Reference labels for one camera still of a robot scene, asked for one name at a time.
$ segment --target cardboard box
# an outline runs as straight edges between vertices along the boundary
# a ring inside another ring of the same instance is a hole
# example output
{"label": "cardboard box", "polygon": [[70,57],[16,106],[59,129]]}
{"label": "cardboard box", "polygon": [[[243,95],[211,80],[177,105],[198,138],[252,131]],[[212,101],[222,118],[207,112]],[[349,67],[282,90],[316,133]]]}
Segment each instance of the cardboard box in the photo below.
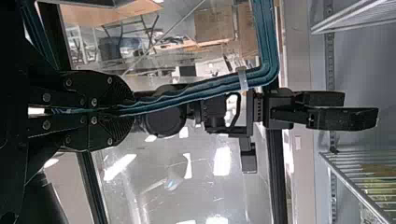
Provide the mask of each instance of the cardboard box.
{"label": "cardboard box", "polygon": [[162,8],[151,0],[134,0],[118,8],[61,5],[64,22],[88,27],[98,27],[129,17],[148,14]]}
{"label": "cardboard box", "polygon": [[242,58],[258,54],[257,33],[249,3],[238,5],[239,48]]}
{"label": "cardboard box", "polygon": [[233,8],[214,7],[194,13],[195,39],[198,45],[216,45],[234,39]]}

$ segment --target white clip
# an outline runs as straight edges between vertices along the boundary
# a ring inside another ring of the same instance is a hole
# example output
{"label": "white clip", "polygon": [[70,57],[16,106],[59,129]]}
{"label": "white clip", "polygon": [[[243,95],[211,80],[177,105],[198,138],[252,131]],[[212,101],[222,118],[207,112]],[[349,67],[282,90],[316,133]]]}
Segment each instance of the white clip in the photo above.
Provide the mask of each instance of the white clip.
{"label": "white clip", "polygon": [[247,68],[245,66],[240,66],[235,68],[235,71],[238,73],[239,76],[241,91],[248,91]]}

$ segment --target black vertical post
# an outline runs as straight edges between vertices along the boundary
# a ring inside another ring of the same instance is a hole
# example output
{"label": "black vertical post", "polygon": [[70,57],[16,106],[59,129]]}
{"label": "black vertical post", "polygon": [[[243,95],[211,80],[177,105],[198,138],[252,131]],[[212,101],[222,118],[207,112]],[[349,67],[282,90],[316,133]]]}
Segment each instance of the black vertical post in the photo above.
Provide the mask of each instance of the black vertical post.
{"label": "black vertical post", "polygon": [[[59,62],[59,69],[63,71],[72,70],[69,59],[69,48],[65,41],[66,35],[63,18],[59,6],[39,3],[39,9],[41,20],[47,32],[55,59]],[[99,180],[96,176],[92,154],[90,152],[78,153],[77,158],[88,202],[90,204],[93,222],[95,224],[107,224],[108,220],[105,204],[99,188]]]}
{"label": "black vertical post", "polygon": [[[279,88],[278,79],[263,92]],[[285,160],[283,157],[282,130],[266,130],[271,208],[274,224],[288,224],[288,206],[286,199]]]}

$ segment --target metal shelf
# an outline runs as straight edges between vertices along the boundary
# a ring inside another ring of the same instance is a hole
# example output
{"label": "metal shelf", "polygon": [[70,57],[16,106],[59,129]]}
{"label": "metal shelf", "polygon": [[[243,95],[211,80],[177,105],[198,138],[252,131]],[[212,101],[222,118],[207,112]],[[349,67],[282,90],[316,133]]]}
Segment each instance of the metal shelf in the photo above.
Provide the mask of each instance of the metal shelf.
{"label": "metal shelf", "polygon": [[382,223],[396,223],[396,150],[319,153],[328,168]]}
{"label": "metal shelf", "polygon": [[396,22],[396,0],[360,0],[314,25],[313,35]]}

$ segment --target bolt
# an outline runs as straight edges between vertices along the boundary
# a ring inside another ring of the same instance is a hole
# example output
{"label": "bolt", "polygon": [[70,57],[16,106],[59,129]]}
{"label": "bolt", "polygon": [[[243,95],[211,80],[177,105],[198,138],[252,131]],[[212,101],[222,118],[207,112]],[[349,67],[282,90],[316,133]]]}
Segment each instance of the bolt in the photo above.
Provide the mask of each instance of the bolt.
{"label": "bolt", "polygon": [[84,99],[84,98],[81,98],[81,100],[79,100],[79,103],[80,103],[81,105],[85,105],[85,99]]}
{"label": "bolt", "polygon": [[92,104],[93,107],[96,107],[98,105],[98,100],[96,98],[93,98],[91,100],[91,104]]}
{"label": "bolt", "polygon": [[72,142],[72,137],[67,136],[65,142],[66,142],[66,144],[70,144]]}
{"label": "bolt", "polygon": [[113,139],[112,139],[112,138],[108,138],[108,139],[107,139],[107,144],[108,144],[109,146],[113,145]]}
{"label": "bolt", "polygon": [[72,84],[73,84],[72,79],[68,78],[68,79],[66,80],[66,87],[71,87]]}
{"label": "bolt", "polygon": [[97,117],[92,117],[91,118],[91,124],[95,125],[98,123],[98,118]]}
{"label": "bolt", "polygon": [[50,121],[49,120],[44,121],[43,129],[46,131],[50,129]]}
{"label": "bolt", "polygon": [[44,93],[43,94],[43,101],[48,103],[50,101],[50,94],[49,93]]}
{"label": "bolt", "polygon": [[332,14],[332,8],[331,7],[327,8],[327,14]]}
{"label": "bolt", "polygon": [[84,117],[81,117],[81,119],[79,120],[80,123],[84,124],[87,121],[87,119]]}

